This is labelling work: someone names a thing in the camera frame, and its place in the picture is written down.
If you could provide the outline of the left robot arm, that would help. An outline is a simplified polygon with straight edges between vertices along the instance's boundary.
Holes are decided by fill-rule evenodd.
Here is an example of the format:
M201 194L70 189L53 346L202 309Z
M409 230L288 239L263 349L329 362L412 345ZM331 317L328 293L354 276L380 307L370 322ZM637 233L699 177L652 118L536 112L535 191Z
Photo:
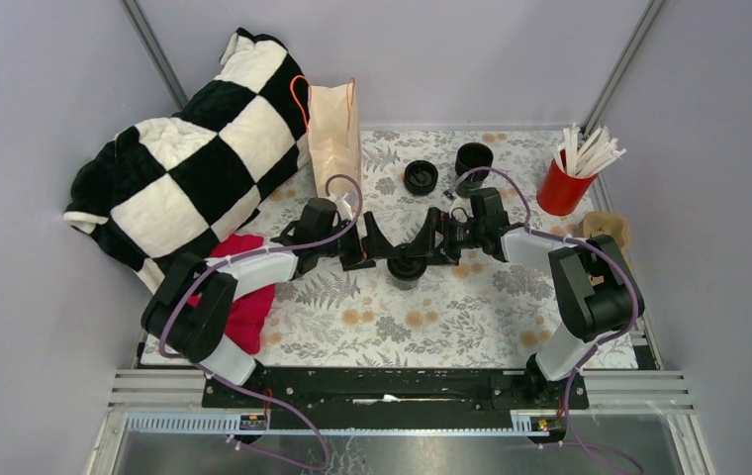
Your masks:
M141 326L180 357L226 383L226 394L242 407L262 397L256 361L225 334L233 301L285 283L313 270L324 257L336 257L346 270L371 267L398 257L372 213L363 216L365 236L343 220L336 204L313 198L299 220L270 244L206 261L179 256L141 316Z

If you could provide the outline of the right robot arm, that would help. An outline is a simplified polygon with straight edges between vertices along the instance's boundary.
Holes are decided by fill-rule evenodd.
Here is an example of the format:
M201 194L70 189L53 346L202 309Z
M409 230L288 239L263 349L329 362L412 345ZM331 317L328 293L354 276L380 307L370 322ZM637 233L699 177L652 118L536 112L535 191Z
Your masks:
M398 248L395 269L421 273L455 265L466 249L548 274L561 323L551 339L529 357L516 395L539 408L563 403L573 377L597 348L627 333L644 310L643 298L617 242L610 236L587 240L561 237L511 223L500 193L481 188L470 196L464 220L438 208Z

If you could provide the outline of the peach paper bag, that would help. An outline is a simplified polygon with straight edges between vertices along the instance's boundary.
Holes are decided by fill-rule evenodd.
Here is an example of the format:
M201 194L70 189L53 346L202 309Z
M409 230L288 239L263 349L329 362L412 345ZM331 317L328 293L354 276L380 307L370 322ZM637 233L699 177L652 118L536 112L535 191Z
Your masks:
M299 74L291 80L290 92L306 126L318 196L351 207L360 204L355 189L362 183L356 79L324 87Z

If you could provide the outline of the black coffee cup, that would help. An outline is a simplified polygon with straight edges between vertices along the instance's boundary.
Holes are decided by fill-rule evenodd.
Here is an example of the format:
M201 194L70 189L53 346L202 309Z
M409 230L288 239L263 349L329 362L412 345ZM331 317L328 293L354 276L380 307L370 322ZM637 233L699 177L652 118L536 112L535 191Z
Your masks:
M392 284L399 290L410 291L415 289L419 285L420 278L418 276L408 275L395 275L391 274Z

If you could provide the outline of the black cup lid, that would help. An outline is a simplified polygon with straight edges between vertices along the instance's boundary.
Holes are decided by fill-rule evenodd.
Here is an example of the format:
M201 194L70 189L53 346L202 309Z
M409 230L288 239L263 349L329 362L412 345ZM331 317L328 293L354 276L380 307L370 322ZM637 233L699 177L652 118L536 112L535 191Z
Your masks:
M395 247L397 256L387 260L387 269L390 275L400 281L411 282L419 280L427 270L425 257L409 257L406 253L406 244Z

